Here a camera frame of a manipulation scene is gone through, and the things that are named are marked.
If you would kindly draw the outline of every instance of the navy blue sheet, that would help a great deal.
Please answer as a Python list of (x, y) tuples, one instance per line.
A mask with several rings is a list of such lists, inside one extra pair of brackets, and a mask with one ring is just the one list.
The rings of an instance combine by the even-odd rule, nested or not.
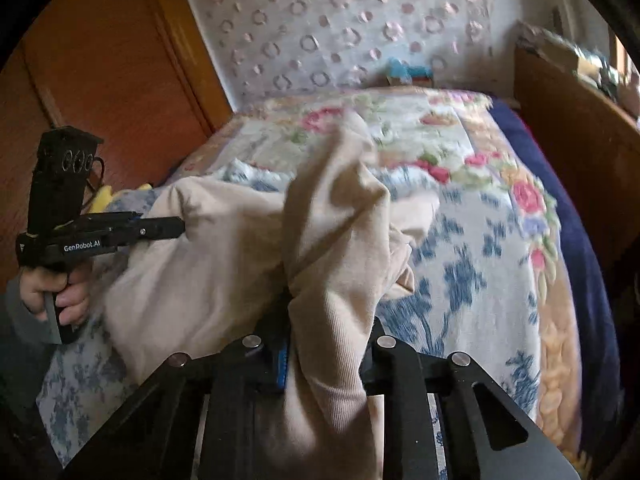
[(558, 200), (562, 255), (569, 273), (582, 356), (582, 442), (591, 456), (616, 418), (620, 399), (620, 358), (600, 266), (582, 222), (550, 164), (522, 120), (495, 100), (491, 110), (516, 154)]

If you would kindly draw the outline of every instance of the silver bolt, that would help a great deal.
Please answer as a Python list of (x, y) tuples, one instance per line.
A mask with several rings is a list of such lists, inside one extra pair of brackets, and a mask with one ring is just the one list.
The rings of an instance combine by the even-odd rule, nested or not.
[(451, 360), (458, 366), (469, 366), (471, 364), (471, 357), (464, 352), (456, 352), (451, 356)]
[(382, 346), (382, 348), (393, 348), (396, 346), (396, 340), (389, 335), (381, 335), (377, 343), (378, 346)]
[(260, 339), (260, 336), (254, 334), (247, 335), (242, 338), (242, 345), (247, 348), (258, 348), (261, 344), (262, 339)]
[(189, 354), (185, 354), (184, 352), (176, 352), (175, 354), (171, 354), (166, 361), (176, 368), (180, 368), (187, 364), (187, 362), (191, 359)]

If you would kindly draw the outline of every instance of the logo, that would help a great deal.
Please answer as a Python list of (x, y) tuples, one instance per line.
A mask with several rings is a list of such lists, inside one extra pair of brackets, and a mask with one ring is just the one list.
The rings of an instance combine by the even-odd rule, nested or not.
[(92, 240), (84, 244), (65, 245), (63, 249), (65, 250), (65, 253), (69, 253), (71, 251), (79, 251), (82, 249), (93, 249), (94, 247), (100, 247), (100, 240)]

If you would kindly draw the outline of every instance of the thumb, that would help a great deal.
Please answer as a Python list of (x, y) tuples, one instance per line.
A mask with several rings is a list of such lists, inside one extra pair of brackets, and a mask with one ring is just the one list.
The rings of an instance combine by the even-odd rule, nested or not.
[(43, 292), (60, 292), (66, 287), (66, 274), (37, 267), (25, 268), (20, 276), (20, 298), (34, 314), (44, 311)]

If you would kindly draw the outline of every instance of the floral bedspread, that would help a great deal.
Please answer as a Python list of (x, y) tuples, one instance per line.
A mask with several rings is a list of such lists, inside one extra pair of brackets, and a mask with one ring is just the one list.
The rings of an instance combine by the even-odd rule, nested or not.
[[(270, 100), (233, 118), (172, 180), (210, 174), (284, 190), (342, 110), (355, 108), (378, 145), (372, 171), (392, 198), (440, 193), (433, 227), (412, 255), (418, 292), (378, 305), (385, 329), (420, 352), (468, 352), (558, 446), (575, 452), (580, 361), (555, 201), (513, 155), (490, 105), (481, 94), (414, 88)], [(121, 194), (109, 210), (146, 212), (158, 193)], [(108, 286), (123, 259), (97, 266), (97, 283)], [(38, 399), (63, 463), (132, 389), (97, 307), (79, 341), (56, 352)]]

